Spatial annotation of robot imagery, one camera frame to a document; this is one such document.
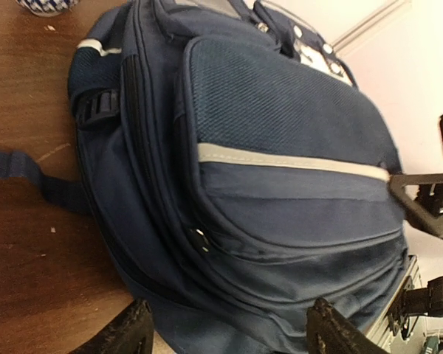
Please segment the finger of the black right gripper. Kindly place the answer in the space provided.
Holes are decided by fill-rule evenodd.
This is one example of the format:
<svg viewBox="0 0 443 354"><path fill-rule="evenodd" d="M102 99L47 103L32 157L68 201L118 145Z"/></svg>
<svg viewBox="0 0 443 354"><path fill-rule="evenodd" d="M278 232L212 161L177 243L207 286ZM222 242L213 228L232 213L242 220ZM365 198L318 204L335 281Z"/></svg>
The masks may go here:
<svg viewBox="0 0 443 354"><path fill-rule="evenodd" d="M393 175L388 188L413 228L443 240L443 173Z"/></svg>

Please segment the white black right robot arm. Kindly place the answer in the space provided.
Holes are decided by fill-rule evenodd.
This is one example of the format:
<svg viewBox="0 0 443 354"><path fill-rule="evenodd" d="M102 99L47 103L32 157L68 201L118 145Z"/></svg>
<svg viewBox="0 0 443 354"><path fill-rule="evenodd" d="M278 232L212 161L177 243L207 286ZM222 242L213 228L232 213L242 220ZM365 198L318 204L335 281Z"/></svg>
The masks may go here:
<svg viewBox="0 0 443 354"><path fill-rule="evenodd" d="M388 189L413 228L443 240L443 173L394 175ZM412 316L443 317L443 276L429 281L425 288L399 290L387 313L392 333L396 335Z"/></svg>

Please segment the navy blue student backpack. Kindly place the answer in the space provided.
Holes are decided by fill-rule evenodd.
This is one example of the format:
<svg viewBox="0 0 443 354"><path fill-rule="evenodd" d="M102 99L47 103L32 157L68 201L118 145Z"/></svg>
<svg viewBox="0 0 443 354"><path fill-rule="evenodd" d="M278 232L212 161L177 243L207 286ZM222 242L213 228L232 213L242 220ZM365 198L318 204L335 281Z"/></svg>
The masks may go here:
<svg viewBox="0 0 443 354"><path fill-rule="evenodd" d="M305 353L329 300L369 329L408 267L401 164L316 33L261 4L129 1L68 79L81 180L0 151L0 177L91 212L176 353Z"/></svg>

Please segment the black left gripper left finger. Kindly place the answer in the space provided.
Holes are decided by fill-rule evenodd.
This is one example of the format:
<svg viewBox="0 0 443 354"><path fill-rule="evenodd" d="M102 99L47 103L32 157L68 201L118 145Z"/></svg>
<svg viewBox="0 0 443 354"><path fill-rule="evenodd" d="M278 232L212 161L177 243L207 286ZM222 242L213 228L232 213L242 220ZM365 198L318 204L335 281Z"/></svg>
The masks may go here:
<svg viewBox="0 0 443 354"><path fill-rule="evenodd" d="M154 321L149 304L135 299L102 330L73 350L74 354L150 354Z"/></svg>

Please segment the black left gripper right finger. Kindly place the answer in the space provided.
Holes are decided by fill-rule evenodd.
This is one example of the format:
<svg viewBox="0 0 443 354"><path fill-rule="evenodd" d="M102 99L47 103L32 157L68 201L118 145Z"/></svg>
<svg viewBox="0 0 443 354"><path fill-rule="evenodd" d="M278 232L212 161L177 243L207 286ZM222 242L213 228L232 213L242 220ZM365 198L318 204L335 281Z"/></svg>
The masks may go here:
<svg viewBox="0 0 443 354"><path fill-rule="evenodd" d="M306 341L311 354L387 353L367 339L324 298L307 310Z"/></svg>

